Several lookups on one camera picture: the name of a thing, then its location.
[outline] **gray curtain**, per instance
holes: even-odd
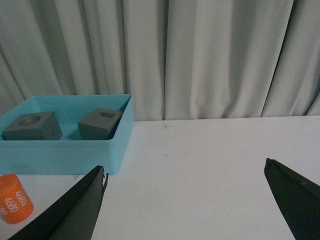
[[[133,94],[135,120],[320,114],[318,0],[1,0],[0,115]]]

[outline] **block with circular hole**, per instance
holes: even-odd
[[[78,122],[82,140],[110,140],[113,138],[119,121],[121,111],[106,108],[97,108]]]
[[[2,132],[6,140],[59,140],[62,136],[53,111],[21,114]]]

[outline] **white table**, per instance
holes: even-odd
[[[276,159],[320,184],[320,116],[135,122],[93,240],[294,240],[264,176]],[[28,224],[82,176],[19,175]]]

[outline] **blue tray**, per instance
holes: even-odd
[[[97,108],[122,111],[110,140],[81,140],[78,121]],[[0,134],[21,114],[54,111],[60,140],[4,140],[0,137],[0,174],[87,174],[97,165],[117,174],[134,124],[133,96],[34,96],[0,117]]]

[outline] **orange container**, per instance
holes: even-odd
[[[9,224],[25,220],[34,205],[15,174],[0,176],[0,215]]]

